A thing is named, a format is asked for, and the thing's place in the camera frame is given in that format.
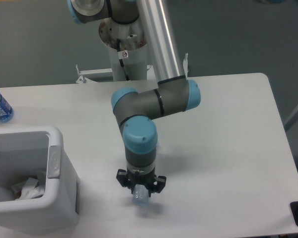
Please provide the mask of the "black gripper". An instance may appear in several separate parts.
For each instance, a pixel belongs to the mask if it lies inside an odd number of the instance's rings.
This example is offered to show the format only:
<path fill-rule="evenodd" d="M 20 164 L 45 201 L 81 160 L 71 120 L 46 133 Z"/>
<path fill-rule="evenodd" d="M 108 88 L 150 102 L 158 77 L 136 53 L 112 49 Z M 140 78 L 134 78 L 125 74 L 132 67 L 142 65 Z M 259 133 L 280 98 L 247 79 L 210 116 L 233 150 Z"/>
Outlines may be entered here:
<path fill-rule="evenodd" d="M 144 185 L 149 191 L 149 197 L 153 193 L 161 193 L 167 180 L 165 176 L 156 176 L 155 170 L 145 175 L 136 175 L 123 169 L 117 170 L 116 179 L 122 187 L 127 187 L 132 192 L 136 184 Z"/>

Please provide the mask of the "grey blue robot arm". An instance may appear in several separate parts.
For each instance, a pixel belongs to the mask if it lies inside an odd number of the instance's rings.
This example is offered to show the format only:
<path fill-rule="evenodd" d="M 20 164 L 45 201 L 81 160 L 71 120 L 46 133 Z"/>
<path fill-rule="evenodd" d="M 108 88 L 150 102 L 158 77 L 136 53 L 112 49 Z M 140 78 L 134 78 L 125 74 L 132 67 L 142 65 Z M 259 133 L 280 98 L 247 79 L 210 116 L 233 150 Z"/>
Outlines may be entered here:
<path fill-rule="evenodd" d="M 201 101 L 197 83 L 187 78 L 178 56 L 167 2 L 70 0 L 68 8 L 77 23 L 100 21 L 99 37 L 109 49 L 115 81 L 145 80 L 151 55 L 157 88 L 138 92 L 125 87 L 111 98 L 127 165 L 116 178 L 134 196 L 162 192 L 166 177 L 155 174 L 158 135 L 153 121 L 196 108 Z"/>

